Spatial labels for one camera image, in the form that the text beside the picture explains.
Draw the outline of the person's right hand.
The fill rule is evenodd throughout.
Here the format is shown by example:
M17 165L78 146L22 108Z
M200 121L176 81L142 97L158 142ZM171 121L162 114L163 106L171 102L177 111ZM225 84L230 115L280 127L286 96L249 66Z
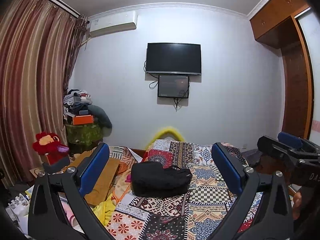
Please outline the person's right hand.
M294 220L297 220L300 215L301 204L302 204L302 194L300 191L298 191L295 193L293 197L292 215Z

